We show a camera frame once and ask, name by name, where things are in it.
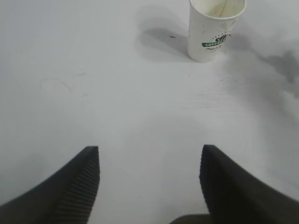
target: table surface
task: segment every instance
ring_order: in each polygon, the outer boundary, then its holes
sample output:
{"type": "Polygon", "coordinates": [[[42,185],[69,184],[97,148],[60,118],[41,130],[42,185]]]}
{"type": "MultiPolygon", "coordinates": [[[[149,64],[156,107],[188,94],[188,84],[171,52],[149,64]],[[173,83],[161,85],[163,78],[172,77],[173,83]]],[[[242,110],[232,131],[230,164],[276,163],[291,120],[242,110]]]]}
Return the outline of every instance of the table surface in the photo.
{"type": "Polygon", "coordinates": [[[88,145],[101,167],[91,224],[207,213],[204,144],[299,200],[295,5],[249,0],[200,64],[186,54],[187,0],[2,0],[0,203],[88,145]]]}

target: ribbed rubber pad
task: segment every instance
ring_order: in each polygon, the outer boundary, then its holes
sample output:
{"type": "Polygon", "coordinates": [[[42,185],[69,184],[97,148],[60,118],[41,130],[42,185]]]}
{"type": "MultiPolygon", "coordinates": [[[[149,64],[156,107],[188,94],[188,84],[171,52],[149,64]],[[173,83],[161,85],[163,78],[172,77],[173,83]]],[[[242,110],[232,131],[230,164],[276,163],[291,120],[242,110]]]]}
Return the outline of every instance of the ribbed rubber pad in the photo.
{"type": "Polygon", "coordinates": [[[204,146],[200,183],[214,224],[298,224],[299,203],[249,174],[215,146],[204,146]]]}
{"type": "Polygon", "coordinates": [[[70,182],[49,218],[49,224],[86,224],[99,186],[99,158],[91,156],[70,182]]]}
{"type": "Polygon", "coordinates": [[[0,224],[86,224],[100,182],[98,147],[86,147],[53,176],[0,207],[0,224]]]}

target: cup logo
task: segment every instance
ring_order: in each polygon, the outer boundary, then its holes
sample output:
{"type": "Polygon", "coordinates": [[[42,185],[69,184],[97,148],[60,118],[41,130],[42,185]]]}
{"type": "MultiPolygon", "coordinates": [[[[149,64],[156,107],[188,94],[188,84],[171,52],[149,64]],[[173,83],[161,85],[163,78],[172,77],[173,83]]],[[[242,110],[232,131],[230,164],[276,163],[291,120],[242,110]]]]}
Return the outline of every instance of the cup logo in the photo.
{"type": "Polygon", "coordinates": [[[222,44],[223,42],[225,42],[227,36],[228,36],[228,34],[224,34],[222,36],[218,35],[218,37],[212,38],[211,42],[209,42],[209,43],[202,43],[201,45],[204,48],[217,46],[217,45],[222,44]]]}

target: white surface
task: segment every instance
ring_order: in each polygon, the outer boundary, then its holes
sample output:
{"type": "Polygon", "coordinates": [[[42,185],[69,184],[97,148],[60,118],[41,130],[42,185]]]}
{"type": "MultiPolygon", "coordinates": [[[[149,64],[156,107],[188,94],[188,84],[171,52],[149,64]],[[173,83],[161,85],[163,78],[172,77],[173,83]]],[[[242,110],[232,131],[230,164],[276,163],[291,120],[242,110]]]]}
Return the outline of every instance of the white surface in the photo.
{"type": "Polygon", "coordinates": [[[99,145],[90,223],[167,224],[207,212],[206,143],[299,199],[294,3],[249,1],[199,64],[186,56],[188,1],[1,1],[0,203],[99,145]]]}
{"type": "Polygon", "coordinates": [[[239,15],[246,7],[246,0],[239,0],[234,4],[223,1],[220,9],[219,3],[219,0],[190,0],[188,55],[194,61],[207,63],[215,59],[239,15]],[[217,9],[214,9],[213,13],[208,13],[210,8],[217,9]],[[222,12],[225,12],[225,15],[229,14],[230,17],[222,18],[222,12]]]}

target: scratch mark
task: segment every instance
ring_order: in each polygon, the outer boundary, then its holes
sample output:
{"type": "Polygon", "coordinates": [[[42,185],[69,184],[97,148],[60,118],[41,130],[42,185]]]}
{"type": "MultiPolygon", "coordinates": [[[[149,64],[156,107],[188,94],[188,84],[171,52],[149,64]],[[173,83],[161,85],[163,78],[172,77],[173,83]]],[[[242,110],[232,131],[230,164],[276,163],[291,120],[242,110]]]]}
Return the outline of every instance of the scratch mark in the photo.
{"type": "Polygon", "coordinates": [[[71,87],[69,87],[66,83],[64,83],[63,81],[60,80],[60,78],[43,78],[40,81],[40,85],[39,85],[39,92],[42,91],[43,88],[43,83],[46,81],[58,81],[60,84],[62,84],[64,87],[66,87],[70,92],[72,92],[71,87]]]}
{"type": "Polygon", "coordinates": [[[83,72],[82,74],[79,74],[77,76],[87,76],[86,72],[83,72]]]}
{"type": "Polygon", "coordinates": [[[88,102],[88,101],[89,101],[89,96],[90,96],[89,93],[83,93],[83,94],[79,97],[79,99],[82,100],[82,101],[88,102]]]}

